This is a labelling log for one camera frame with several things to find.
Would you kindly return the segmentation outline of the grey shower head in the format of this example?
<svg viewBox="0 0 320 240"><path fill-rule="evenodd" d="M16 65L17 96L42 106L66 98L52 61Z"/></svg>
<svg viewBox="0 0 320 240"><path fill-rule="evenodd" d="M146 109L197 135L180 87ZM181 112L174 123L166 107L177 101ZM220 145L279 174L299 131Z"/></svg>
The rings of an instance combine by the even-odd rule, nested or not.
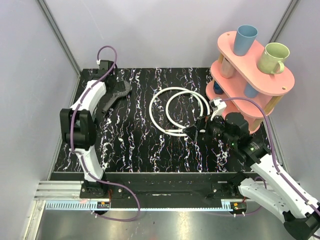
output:
<svg viewBox="0 0 320 240"><path fill-rule="evenodd" d="M107 101L107 103L105 104L105 106L102 108L101 112L103 114L106 114L108 112L108 110L112 107L112 105L120 98L126 97L127 95L129 95L129 93L131 92L132 86L131 84L126 81L123 80L123 83L125 85L125 91L123 92L118 92L118 93L112 93L112 96L110 98L110 100Z"/></svg>

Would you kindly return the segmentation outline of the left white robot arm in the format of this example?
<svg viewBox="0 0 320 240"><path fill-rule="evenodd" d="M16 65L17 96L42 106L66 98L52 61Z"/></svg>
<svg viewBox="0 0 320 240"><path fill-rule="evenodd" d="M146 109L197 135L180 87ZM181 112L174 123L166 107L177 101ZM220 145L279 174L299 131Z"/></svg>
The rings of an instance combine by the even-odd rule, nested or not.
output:
<svg viewBox="0 0 320 240"><path fill-rule="evenodd" d="M78 100L70 108L63 108L59 113L62 140L75 153L84 171L81 198L104 198L110 193L107 184L101 181L104 171L95 150L95 109L101 98L110 93L110 100L101 110L106 114L118 99L127 96L132 89L129 82L117 80L118 67L115 62L98 60L97 64L98 70L92 72Z"/></svg>

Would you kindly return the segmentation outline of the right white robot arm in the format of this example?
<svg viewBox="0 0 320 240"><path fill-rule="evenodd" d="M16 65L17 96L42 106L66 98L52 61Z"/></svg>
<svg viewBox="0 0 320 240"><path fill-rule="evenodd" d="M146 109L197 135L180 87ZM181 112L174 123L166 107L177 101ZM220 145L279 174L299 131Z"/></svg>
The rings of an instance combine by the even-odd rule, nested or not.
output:
<svg viewBox="0 0 320 240"><path fill-rule="evenodd" d="M268 147L250 135L249 124L239 112L200 117L183 129L192 141L198 137L227 143L238 158L263 178L272 191L259 186L244 173L228 180L227 192L232 198L249 198L276 216L296 240L308 240L320 228L320 202L305 191L273 160Z"/></svg>

